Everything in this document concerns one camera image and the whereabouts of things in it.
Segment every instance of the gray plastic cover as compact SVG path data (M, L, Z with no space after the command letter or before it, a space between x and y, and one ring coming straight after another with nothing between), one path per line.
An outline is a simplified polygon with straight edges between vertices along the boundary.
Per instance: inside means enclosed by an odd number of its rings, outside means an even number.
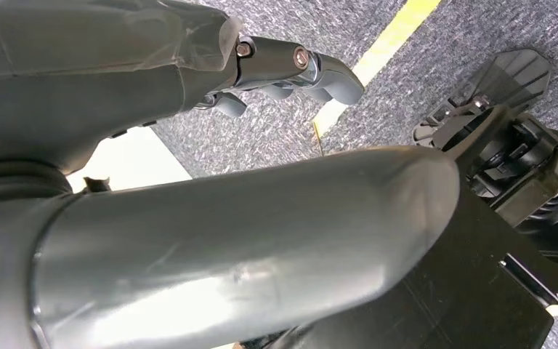
M176 65L225 67L241 28L174 0L0 0L0 79Z
M416 147L83 196L31 281L49 349L208 349L371 301L455 212L452 159Z

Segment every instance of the screw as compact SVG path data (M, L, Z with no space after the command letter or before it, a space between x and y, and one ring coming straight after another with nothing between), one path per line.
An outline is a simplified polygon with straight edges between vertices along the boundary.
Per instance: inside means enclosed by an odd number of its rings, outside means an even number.
M298 69L305 69L309 65L309 52L299 46L294 50L294 64Z
M246 42L236 45L236 55L239 57L248 57L251 55L251 46Z

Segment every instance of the hex bolt head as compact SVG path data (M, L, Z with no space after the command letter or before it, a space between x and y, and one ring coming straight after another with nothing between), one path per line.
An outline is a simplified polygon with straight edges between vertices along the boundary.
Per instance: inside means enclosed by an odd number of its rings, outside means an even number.
M298 69L309 66L309 52L304 47L299 46L294 50L294 64Z
M251 55L251 52L251 46L249 46L246 42L241 42L236 45L236 55L239 57L248 57Z

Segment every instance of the white floor section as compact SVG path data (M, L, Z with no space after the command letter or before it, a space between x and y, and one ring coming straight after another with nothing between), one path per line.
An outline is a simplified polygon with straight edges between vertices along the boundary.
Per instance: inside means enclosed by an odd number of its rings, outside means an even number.
M83 177L110 178L112 190L190 180L191 176L148 127L135 127L115 139L103 140L89 163L68 176L75 192Z

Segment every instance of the black foot plate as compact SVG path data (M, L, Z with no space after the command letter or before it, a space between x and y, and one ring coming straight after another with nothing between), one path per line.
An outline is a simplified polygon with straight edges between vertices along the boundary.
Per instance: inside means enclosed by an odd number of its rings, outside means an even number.
M532 49L519 49L495 56L462 87L440 103L413 130L417 145L441 148L434 133L454 116L467 124L489 105L504 104L522 112L546 91L551 78L551 63Z

